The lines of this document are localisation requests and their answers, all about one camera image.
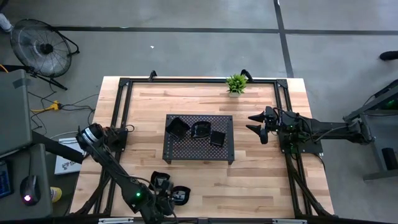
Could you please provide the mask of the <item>black computer mouse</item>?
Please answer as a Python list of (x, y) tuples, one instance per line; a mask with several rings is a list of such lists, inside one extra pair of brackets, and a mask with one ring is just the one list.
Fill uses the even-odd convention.
[(21, 199), (24, 205), (36, 205), (41, 198), (39, 178), (37, 175), (25, 177), (19, 187)]

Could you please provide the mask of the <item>silver metal bracket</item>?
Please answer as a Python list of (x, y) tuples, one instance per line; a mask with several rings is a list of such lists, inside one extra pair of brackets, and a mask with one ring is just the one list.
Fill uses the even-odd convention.
[(275, 218), (272, 224), (308, 224), (308, 222), (300, 219)]
[(134, 223), (133, 217), (100, 218), (98, 224), (130, 224)]

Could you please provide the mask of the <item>round wavy black plate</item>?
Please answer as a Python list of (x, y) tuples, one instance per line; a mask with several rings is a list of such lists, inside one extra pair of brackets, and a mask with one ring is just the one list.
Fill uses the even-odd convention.
[(211, 134), (211, 123), (208, 121), (198, 121), (191, 127), (191, 138), (204, 139)]
[(185, 186), (175, 186), (172, 189), (172, 198), (175, 205), (182, 206), (189, 201), (191, 189)]

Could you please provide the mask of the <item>white printed cardboard box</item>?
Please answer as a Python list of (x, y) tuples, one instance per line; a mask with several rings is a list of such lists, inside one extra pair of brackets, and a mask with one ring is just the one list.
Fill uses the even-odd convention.
[[(64, 146), (73, 149), (74, 151), (78, 151), (83, 156), (86, 155), (86, 152), (82, 150), (79, 144), (77, 143), (76, 138), (61, 138), (58, 140), (58, 142)], [(55, 168), (54, 168), (55, 175), (69, 174), (69, 173), (79, 172), (80, 170), (81, 170), (81, 164), (70, 161), (61, 156), (56, 157)]]

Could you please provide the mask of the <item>grey desk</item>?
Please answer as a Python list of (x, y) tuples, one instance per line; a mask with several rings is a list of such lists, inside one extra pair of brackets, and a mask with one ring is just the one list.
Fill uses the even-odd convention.
[[(3, 157), (0, 161), (6, 161), (9, 166), (14, 190), (13, 194), (0, 198), (0, 222), (50, 217), (52, 201), (44, 146), (36, 144)], [(40, 201), (33, 206), (23, 204), (19, 190), (21, 181), (29, 175), (38, 176), (41, 193)]]

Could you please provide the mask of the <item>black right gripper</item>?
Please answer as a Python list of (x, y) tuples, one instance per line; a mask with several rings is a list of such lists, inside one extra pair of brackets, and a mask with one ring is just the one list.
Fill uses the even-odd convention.
[(268, 143), (268, 133), (278, 134), (279, 125), (279, 115), (270, 106), (266, 106), (265, 111), (259, 114), (249, 116), (248, 119), (263, 123), (263, 125), (252, 125), (247, 124), (246, 127), (260, 136), (261, 144)]

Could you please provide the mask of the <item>square flared black plate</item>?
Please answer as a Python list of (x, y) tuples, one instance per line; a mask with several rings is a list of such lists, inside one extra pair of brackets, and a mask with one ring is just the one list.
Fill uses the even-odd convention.
[(149, 184), (149, 188), (151, 190), (154, 189), (161, 189), (162, 185), (165, 181), (170, 180), (170, 175), (167, 173), (163, 173), (163, 172), (157, 172), (157, 171), (153, 171), (151, 178), (150, 178), (150, 184)]
[(190, 130), (190, 126), (182, 121), (179, 117), (171, 120), (170, 124), (168, 124), (165, 128), (165, 131), (176, 141), (179, 141), (184, 138), (187, 131)]

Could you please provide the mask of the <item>black box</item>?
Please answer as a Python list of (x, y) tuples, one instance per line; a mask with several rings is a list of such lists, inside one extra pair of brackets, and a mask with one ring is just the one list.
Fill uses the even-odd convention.
[(393, 148), (390, 148), (390, 147), (383, 148), (382, 155), (383, 155), (387, 170), (398, 169), (398, 160), (396, 159), (396, 154), (395, 154)]

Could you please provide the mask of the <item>person's black shoe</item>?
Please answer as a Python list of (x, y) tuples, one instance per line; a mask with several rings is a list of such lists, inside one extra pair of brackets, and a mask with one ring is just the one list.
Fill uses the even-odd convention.
[(398, 50), (383, 52), (379, 55), (379, 59), (383, 61), (398, 60)]

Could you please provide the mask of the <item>small square black plate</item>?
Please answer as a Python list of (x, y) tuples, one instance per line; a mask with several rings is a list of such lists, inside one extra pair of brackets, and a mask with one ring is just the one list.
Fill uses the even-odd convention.
[(212, 131), (210, 136), (210, 144), (217, 147), (222, 147), (226, 134), (219, 131)]

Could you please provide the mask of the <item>grey metal stand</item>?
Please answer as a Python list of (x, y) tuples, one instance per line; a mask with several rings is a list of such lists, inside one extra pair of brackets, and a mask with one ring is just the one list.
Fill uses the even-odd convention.
[(382, 155), (385, 147), (393, 148), (398, 160), (398, 79), (371, 95), (362, 107), (343, 118), (345, 121), (362, 121), (369, 133), (370, 145), (377, 172), (363, 176), (364, 181), (398, 178), (398, 169), (387, 170)]

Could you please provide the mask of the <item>green plant in white pot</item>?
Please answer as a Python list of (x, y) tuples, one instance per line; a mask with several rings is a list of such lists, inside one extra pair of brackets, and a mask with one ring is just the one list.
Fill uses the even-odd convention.
[(248, 79), (245, 75), (234, 74), (226, 78), (228, 92), (230, 97), (239, 97), (246, 89)]

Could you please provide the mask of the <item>black desk support beam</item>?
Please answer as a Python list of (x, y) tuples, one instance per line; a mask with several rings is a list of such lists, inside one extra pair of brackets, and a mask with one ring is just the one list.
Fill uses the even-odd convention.
[(54, 141), (50, 138), (45, 137), (42, 134), (39, 134), (35, 131), (31, 131), (32, 133), (32, 143), (33, 144), (43, 144), (45, 146), (45, 150), (57, 156), (61, 156), (64, 159), (69, 161), (81, 164), (83, 162), (84, 155), (76, 151), (68, 146), (64, 146), (57, 141)]

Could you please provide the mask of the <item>yellow white cup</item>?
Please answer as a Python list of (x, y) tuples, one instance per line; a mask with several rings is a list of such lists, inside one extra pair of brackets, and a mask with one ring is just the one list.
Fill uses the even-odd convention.
[(51, 187), (50, 188), (50, 197), (52, 203), (58, 202), (62, 197), (62, 190), (58, 187)]

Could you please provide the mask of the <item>black aluminium table frame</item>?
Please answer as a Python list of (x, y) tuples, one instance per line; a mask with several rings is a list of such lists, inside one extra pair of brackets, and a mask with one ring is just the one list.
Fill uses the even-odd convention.
[[(300, 78), (256, 78), (243, 95), (232, 98), (222, 77), (105, 77), (94, 121), (134, 126), (127, 136), (121, 165), (149, 179), (154, 171), (170, 174), (191, 189), (179, 218), (292, 218), (294, 208), (285, 156), (277, 136), (268, 144), (248, 129), (251, 115), (266, 106), (311, 111)], [(233, 118), (234, 161), (172, 161), (162, 158), (168, 114), (215, 114)]]

